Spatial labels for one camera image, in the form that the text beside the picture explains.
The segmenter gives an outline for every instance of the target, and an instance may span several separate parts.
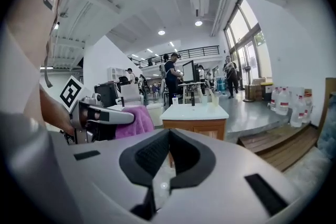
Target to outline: white cloth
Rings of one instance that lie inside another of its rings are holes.
[[[132,80],[132,84],[135,84],[135,75],[133,73],[130,74],[130,81]]]
[[[199,71],[199,75],[200,75],[200,79],[205,79],[205,77],[204,77],[204,70],[203,69],[201,69]]]

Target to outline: person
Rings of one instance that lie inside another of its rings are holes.
[[[198,66],[199,75],[200,75],[200,82],[205,82],[205,71],[202,65]],[[205,84],[201,84],[202,94],[205,94]]]
[[[206,79],[209,81],[209,85],[210,85],[210,87],[213,87],[214,86],[214,83],[213,83],[213,79],[212,79],[212,75],[211,75],[211,73],[210,72],[208,72],[207,74],[206,74]]]
[[[156,82],[154,83],[154,86],[152,87],[152,90],[153,90],[153,97],[156,98],[156,93],[158,92],[157,89],[158,86],[156,85]]]
[[[177,78],[182,78],[183,76],[176,72],[175,70],[175,63],[178,59],[178,54],[173,53],[170,57],[170,60],[167,61],[164,65],[165,71],[166,71],[166,78],[165,82],[168,88],[168,96],[169,96],[169,106],[173,104],[173,97],[174,94],[177,94]]]
[[[130,74],[130,83],[136,84],[135,75],[133,74],[132,68],[127,69],[128,74]]]
[[[13,79],[1,76],[6,83],[0,85],[0,110],[22,113],[42,126],[47,122],[74,135],[67,110],[39,84],[41,63],[44,61],[47,66],[48,57],[52,57],[51,32],[58,23],[59,4],[59,0],[13,1],[2,24],[0,48],[0,66],[12,70]],[[52,87],[45,77],[47,86]]]
[[[231,56],[226,56],[226,64],[223,67],[223,71],[226,73],[226,79],[228,88],[230,91],[229,99],[233,98],[233,85],[235,86],[236,93],[238,93],[238,78],[237,78],[237,65],[231,62]]]
[[[160,96],[161,97],[163,97],[164,89],[165,89],[165,86],[166,86],[166,81],[165,81],[166,72],[165,72],[164,65],[168,60],[169,60],[169,55],[164,54],[164,56],[163,56],[164,63],[162,63],[160,65],[160,74],[161,74]]]
[[[143,93],[143,98],[144,100],[147,100],[147,92],[146,92],[146,89],[145,87],[148,86],[147,85],[147,80],[146,78],[143,76],[143,74],[140,75],[140,78],[139,78],[139,89],[142,91]]]

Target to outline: man in black shirt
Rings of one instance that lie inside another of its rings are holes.
[[[173,53],[170,60],[164,65],[166,71],[165,82],[169,92],[169,106],[173,104],[173,96],[177,93],[177,78],[181,78],[182,75],[175,71],[175,63],[178,59],[178,54]]]
[[[224,65],[223,70],[226,72],[226,79],[228,88],[230,91],[229,99],[233,98],[233,85],[236,88],[236,93],[238,93],[238,78],[237,78],[237,66],[234,62],[231,62],[231,57],[228,55],[226,56],[226,64]]]

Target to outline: human arm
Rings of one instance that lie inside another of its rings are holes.
[[[51,98],[41,85],[40,101],[43,120],[70,135],[74,135],[74,128],[70,124],[68,111],[60,103]]]
[[[171,68],[171,69],[170,69],[170,72],[171,72],[174,76],[176,76],[176,77],[178,77],[178,78],[181,78],[181,77],[182,77],[182,74],[176,72],[176,71],[174,70],[174,68]]]

